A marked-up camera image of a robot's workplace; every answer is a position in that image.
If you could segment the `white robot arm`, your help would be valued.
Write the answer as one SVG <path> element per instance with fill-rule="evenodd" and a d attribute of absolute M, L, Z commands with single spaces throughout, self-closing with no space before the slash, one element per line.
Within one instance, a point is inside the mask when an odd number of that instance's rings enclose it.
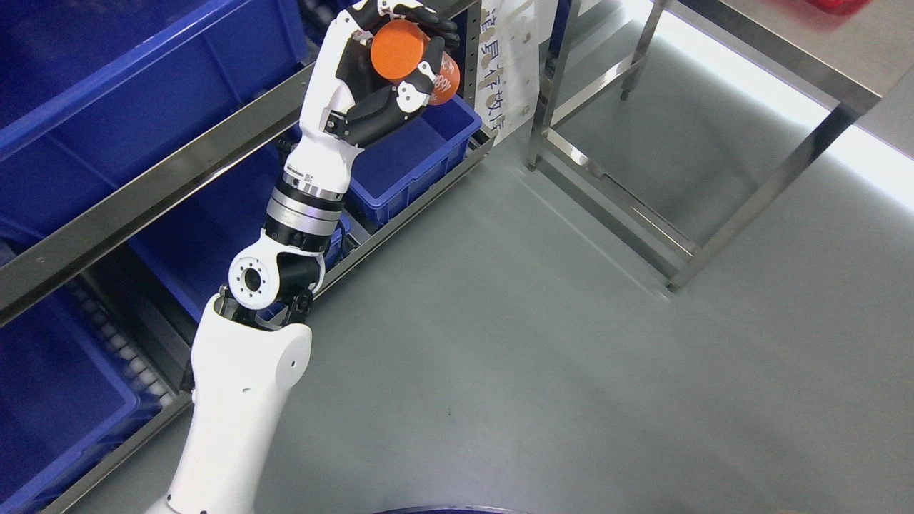
<path fill-rule="evenodd" d="M 320 251 L 260 230 L 226 269 L 191 349 L 194 411 L 169 488 L 150 513 L 251 513 L 278 420 L 311 357 L 304 319 Z"/>

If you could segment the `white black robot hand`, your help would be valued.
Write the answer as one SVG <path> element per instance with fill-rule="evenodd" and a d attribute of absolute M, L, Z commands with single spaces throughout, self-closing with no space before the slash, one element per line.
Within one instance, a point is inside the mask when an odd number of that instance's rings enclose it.
<path fill-rule="evenodd" d="M 404 20 L 430 38 L 420 61 L 394 85 L 374 71 L 370 46 L 382 27 Z M 356 157 L 421 116 L 457 25 L 418 1 L 359 1 L 326 30 L 299 117 L 301 140 L 277 188 L 305 201 L 336 201 L 347 192 Z"/>

